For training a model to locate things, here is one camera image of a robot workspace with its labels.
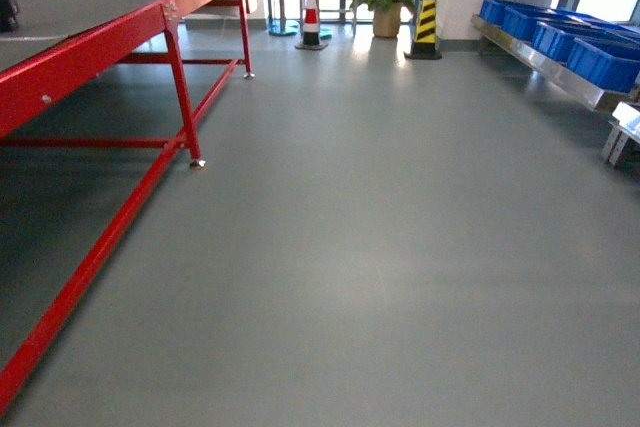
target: orange and white traffic cone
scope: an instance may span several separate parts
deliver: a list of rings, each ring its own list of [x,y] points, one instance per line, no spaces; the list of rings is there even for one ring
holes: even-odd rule
[[[302,25],[302,42],[296,44],[296,49],[322,50],[326,46],[326,43],[320,42],[320,20],[316,0],[307,0]]]

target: gray tabletop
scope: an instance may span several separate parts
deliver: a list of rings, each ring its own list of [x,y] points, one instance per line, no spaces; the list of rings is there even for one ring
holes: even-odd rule
[[[20,28],[0,33],[0,71],[154,1],[17,0]]]

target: yellow and black striped cone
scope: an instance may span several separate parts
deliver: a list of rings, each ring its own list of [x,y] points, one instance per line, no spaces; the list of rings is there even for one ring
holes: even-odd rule
[[[438,60],[442,54],[436,49],[436,0],[422,0],[416,30],[407,59]]]

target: blue plastic bin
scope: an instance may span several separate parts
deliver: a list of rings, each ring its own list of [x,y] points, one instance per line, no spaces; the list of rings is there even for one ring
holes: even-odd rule
[[[567,68],[601,89],[629,92],[640,72],[640,45],[574,39]]]
[[[538,22],[531,39],[531,46],[550,59],[566,62],[573,49],[575,38],[625,42],[625,39],[615,34],[588,26]]]
[[[482,0],[482,7],[480,8],[480,13],[478,15],[481,19],[486,20],[490,24],[501,26],[504,20],[505,8],[507,7],[522,11],[548,11],[548,9],[536,7],[535,5],[518,4],[516,2],[509,2],[505,0]]]
[[[557,14],[551,10],[526,11],[511,7],[505,8],[502,30],[516,39],[530,41],[535,33],[538,21],[562,22],[567,25],[579,25],[565,15]]]

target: cone base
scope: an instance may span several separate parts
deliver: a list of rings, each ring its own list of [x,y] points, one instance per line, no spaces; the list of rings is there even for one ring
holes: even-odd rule
[[[420,49],[418,47],[412,48],[411,52],[404,53],[405,59],[411,60],[440,60],[442,54],[438,49]]]
[[[300,42],[299,44],[296,44],[295,47],[300,50],[322,50],[327,45],[329,44],[320,43],[318,45],[307,45],[304,42]]]

